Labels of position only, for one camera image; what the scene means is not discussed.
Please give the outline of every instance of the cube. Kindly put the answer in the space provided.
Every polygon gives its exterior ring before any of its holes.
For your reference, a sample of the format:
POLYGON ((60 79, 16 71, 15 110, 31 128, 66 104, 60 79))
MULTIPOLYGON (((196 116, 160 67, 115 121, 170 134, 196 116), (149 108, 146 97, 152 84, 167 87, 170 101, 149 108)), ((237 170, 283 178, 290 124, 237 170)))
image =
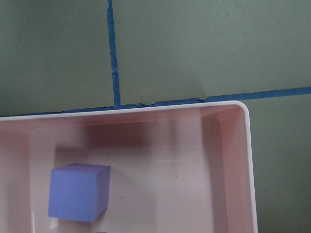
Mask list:
POLYGON ((108 206, 110 166, 70 164, 51 171, 49 216, 93 222, 108 206))

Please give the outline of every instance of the block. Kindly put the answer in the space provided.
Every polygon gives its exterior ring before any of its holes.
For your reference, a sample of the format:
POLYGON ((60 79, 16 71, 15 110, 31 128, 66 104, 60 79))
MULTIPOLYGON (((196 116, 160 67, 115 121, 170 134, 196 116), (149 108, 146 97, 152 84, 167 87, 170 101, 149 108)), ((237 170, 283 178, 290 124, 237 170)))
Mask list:
POLYGON ((108 206, 110 166, 70 164, 51 171, 49 217, 93 222, 108 206))

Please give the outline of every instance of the blue painter's tape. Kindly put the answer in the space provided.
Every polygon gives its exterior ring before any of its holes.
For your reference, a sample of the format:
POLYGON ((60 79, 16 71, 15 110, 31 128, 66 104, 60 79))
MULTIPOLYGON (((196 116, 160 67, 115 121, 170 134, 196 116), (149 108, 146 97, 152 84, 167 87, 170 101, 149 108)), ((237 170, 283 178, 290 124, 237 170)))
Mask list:
POLYGON ((263 98, 273 98, 273 97, 282 97, 282 96, 297 96, 311 94, 311 87, 302 87, 302 88, 292 88, 292 89, 283 89, 283 90, 273 90, 273 91, 259 91, 253 93, 241 93, 234 95, 224 95, 224 96, 211 96, 207 97, 207 102, 218 102, 226 100, 255 100, 263 98))
POLYGON ((111 69, 112 69, 114 103, 115 103, 116 109, 120 109, 121 108, 120 83, 119 83, 119 73, 118 73, 118 60, 117 60, 117 53, 116 53, 116 38, 115 38, 115 26, 114 26, 114 20, 113 20, 112 0, 108 0, 107 22, 108 22, 108 35, 109 35, 111 69))

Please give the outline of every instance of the pink box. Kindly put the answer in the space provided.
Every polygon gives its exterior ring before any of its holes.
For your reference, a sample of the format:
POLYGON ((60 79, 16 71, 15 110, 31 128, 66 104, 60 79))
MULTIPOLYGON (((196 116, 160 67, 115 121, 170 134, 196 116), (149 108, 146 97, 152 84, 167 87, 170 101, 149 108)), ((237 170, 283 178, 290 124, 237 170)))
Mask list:
POLYGON ((238 101, 0 118, 0 227, 32 233, 257 233, 238 101), (50 172, 111 166, 93 223, 48 217, 50 172))

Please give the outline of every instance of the purple cube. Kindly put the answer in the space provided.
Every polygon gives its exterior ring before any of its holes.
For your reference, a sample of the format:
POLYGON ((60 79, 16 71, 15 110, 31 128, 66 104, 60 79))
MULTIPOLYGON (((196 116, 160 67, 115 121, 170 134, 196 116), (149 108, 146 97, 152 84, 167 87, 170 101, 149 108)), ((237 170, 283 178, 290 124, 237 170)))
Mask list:
POLYGON ((108 206, 110 166, 70 164, 51 171, 49 216, 93 222, 108 206))

